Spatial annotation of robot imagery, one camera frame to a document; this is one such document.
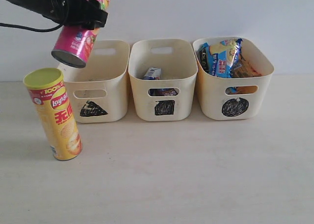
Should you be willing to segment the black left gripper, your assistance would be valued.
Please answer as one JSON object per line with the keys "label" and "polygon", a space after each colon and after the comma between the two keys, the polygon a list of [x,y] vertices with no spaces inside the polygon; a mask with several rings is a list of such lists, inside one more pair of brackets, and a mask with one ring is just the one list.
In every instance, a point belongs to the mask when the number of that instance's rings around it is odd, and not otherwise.
{"label": "black left gripper", "polygon": [[94,30],[104,28],[108,13],[97,0],[5,0],[55,23]]}

